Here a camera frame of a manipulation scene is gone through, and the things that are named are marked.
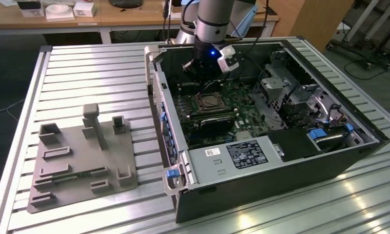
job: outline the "white label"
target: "white label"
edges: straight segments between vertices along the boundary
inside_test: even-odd
[[[208,157],[208,156],[214,156],[214,155],[220,154],[220,152],[219,152],[218,148],[214,148],[214,149],[204,150],[204,154]]]
[[[78,23],[78,26],[98,25],[98,23]]]

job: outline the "aluminum slotted table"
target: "aluminum slotted table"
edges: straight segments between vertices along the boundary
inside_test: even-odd
[[[287,39],[390,138],[390,114],[311,45]],[[0,182],[0,233],[360,233],[390,234],[390,144],[335,179],[182,224],[163,192],[160,156],[145,85],[151,43],[43,47]],[[43,123],[82,124],[82,105],[99,121],[130,121],[138,174],[134,190],[35,214],[26,212]]]

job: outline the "cable on floor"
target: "cable on floor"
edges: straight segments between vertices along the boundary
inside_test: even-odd
[[[2,108],[2,109],[0,109],[0,112],[6,112],[10,116],[11,116],[11,118],[18,122],[18,119],[11,115],[11,113],[9,112],[9,109],[11,108],[11,107],[14,107],[18,103],[21,103],[22,101],[25,101],[23,99],[21,99],[19,101],[17,101],[17,102],[14,102],[13,104],[10,104],[7,107],[5,107],[5,108]]]
[[[130,41],[126,41],[126,39],[122,36],[119,36],[119,33],[118,32],[114,32],[114,35],[117,35],[117,37],[119,37],[121,39],[125,40],[125,43],[135,42],[135,40],[138,39],[139,34],[141,34],[141,30],[138,31],[137,36],[134,37],[134,39],[130,40]]]
[[[356,63],[356,62],[360,62],[360,61],[363,61],[363,59],[356,60],[356,61],[352,61],[352,62],[347,63],[347,64],[343,66],[343,70],[344,70],[344,72],[346,72],[352,78],[359,79],[359,80],[370,80],[370,79],[375,78],[376,76],[379,76],[380,74],[383,74],[384,72],[387,72],[387,70],[384,70],[384,71],[376,73],[375,75],[370,76],[368,78],[360,78],[360,77],[352,75],[352,74],[348,72],[348,70],[346,69],[346,67],[350,66],[352,63]]]

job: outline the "wooden desk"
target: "wooden desk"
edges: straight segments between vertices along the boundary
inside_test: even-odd
[[[75,17],[74,20],[61,22],[46,22],[45,17],[22,17],[18,6],[5,7],[0,3],[0,29],[78,27],[83,23],[101,25],[99,0],[91,2],[97,7],[94,17]]]
[[[75,17],[74,20],[46,22],[45,17],[25,18],[17,6],[3,7],[0,3],[0,35],[98,32],[103,44],[110,44],[110,31],[158,30],[162,28],[162,1],[143,0],[141,8],[121,11],[109,0],[93,0],[97,6],[93,18]],[[264,13],[256,14],[251,26],[260,26]],[[267,17],[267,28],[262,36],[268,37],[278,16]],[[179,21],[171,20],[170,29],[179,28]]]
[[[354,0],[268,0],[270,8],[280,17],[272,37],[303,36],[323,51],[352,2]]]

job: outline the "white object on desk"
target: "white object on desk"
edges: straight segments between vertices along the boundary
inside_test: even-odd
[[[0,0],[0,3],[5,7],[7,7],[7,6],[15,6],[17,5],[17,2],[14,0]]]
[[[71,8],[62,4],[53,4],[46,7],[46,21],[66,21],[74,20]]]
[[[73,7],[73,14],[77,17],[93,17],[95,14],[95,4],[90,2],[77,2]]]
[[[336,41],[342,41],[350,29],[350,26],[340,22],[334,32],[332,39],[335,39]]]
[[[18,1],[18,8],[23,17],[45,16],[43,4],[38,1]]]

